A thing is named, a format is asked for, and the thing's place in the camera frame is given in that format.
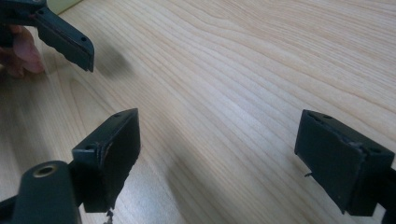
metal grommet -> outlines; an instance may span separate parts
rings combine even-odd
[[[36,178],[52,175],[56,172],[57,166],[54,164],[46,165],[35,170],[33,176]]]

finger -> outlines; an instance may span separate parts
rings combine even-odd
[[[32,73],[42,73],[44,72],[44,66],[41,61],[35,62],[35,63],[28,63],[28,62],[23,62],[22,67],[25,68],[26,70],[32,72]]]
[[[21,28],[21,32],[14,37],[14,52],[26,62],[36,63],[40,61],[40,56],[35,41],[30,32],[25,28]]]
[[[14,35],[20,34],[22,32],[22,27],[19,25],[9,25],[9,29],[11,30],[11,33]]]
[[[12,49],[0,49],[0,64],[13,77],[24,77],[21,59],[15,55]]]

clamp jaw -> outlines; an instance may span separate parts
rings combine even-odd
[[[344,214],[370,217],[376,205],[396,223],[394,152],[328,115],[304,110],[295,154]]]
[[[0,0],[0,47],[12,47],[13,34],[7,27],[11,24],[36,27],[47,45],[85,71],[93,71],[91,40],[50,11],[46,0]]]
[[[72,149],[73,161],[48,161],[23,174],[17,196],[0,202],[0,223],[78,224],[78,207],[111,216],[140,153],[137,109],[111,116]]]

wood grain surface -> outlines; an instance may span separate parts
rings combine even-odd
[[[114,223],[380,223],[380,206],[342,215],[293,149],[303,109],[396,149],[394,1],[85,0],[62,17],[93,42],[94,72],[36,31],[46,73],[2,72],[0,199],[137,107]]]

